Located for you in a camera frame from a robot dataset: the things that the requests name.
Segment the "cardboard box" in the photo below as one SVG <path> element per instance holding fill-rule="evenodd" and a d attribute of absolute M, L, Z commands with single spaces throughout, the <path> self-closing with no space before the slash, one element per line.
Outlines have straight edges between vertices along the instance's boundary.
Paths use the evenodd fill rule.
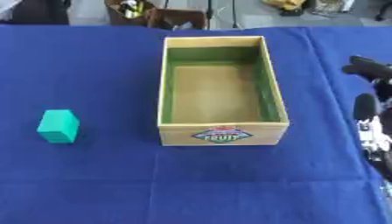
<path fill-rule="evenodd" d="M 263 37 L 166 38 L 163 145 L 276 144 L 289 126 Z"/>

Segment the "clutter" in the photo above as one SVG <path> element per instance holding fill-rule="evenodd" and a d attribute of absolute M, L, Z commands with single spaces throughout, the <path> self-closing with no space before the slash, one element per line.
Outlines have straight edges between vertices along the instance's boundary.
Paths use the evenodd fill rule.
<path fill-rule="evenodd" d="M 120 11 L 126 18 L 137 18 L 143 13 L 144 2 L 138 2 L 135 0 L 122 1 L 120 3 Z"/>
<path fill-rule="evenodd" d="M 45 111 L 37 132 L 51 144 L 73 143 L 79 128 L 79 120 L 69 109 Z"/>
<path fill-rule="evenodd" d="M 22 0 L 0 0 L 0 20 L 12 18 L 12 10 Z"/>
<path fill-rule="evenodd" d="M 276 6 L 286 11 L 295 10 L 305 2 L 305 0 L 263 0 L 266 4 Z"/>
<path fill-rule="evenodd" d="M 105 0 L 112 25 L 142 25 L 165 30 L 202 30 L 206 15 L 198 10 L 158 9 L 143 0 Z"/>

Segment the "blue cloth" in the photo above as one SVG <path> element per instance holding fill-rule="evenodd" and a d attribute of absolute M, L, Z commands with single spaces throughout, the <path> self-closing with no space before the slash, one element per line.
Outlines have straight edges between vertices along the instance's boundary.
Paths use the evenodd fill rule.
<path fill-rule="evenodd" d="M 361 157 L 350 55 L 392 61 L 389 28 L 246 31 L 0 28 L 0 223 L 383 224 L 380 177 Z M 263 35 L 290 117 L 277 146 L 162 147 L 165 36 Z M 36 128 L 80 119 L 74 144 Z"/>

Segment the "black cable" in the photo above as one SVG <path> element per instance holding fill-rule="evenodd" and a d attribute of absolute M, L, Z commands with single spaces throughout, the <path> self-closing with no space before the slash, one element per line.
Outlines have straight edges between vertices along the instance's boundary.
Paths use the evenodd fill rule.
<path fill-rule="evenodd" d="M 211 19 L 213 18 L 213 0 L 208 0 L 208 6 L 206 9 L 206 19 L 207 19 L 207 23 L 206 23 L 206 28 L 208 30 L 210 30 L 211 27 Z"/>
<path fill-rule="evenodd" d="M 233 2 L 232 2 L 232 7 L 233 7 L 233 28 L 238 28 L 237 15 L 235 12 L 235 0 L 233 0 Z"/>

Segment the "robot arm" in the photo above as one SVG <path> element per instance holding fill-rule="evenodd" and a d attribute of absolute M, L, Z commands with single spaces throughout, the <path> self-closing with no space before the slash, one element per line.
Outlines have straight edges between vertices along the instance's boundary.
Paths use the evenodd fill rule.
<path fill-rule="evenodd" d="M 371 94 L 356 97 L 353 117 L 360 137 L 365 159 L 388 181 L 392 182 L 392 139 L 385 130 L 392 130 L 392 69 L 371 59 L 358 56 L 350 58 L 352 65 L 344 66 L 346 74 L 358 74 L 373 84 L 377 101 L 384 104 L 376 113 L 375 98 Z"/>

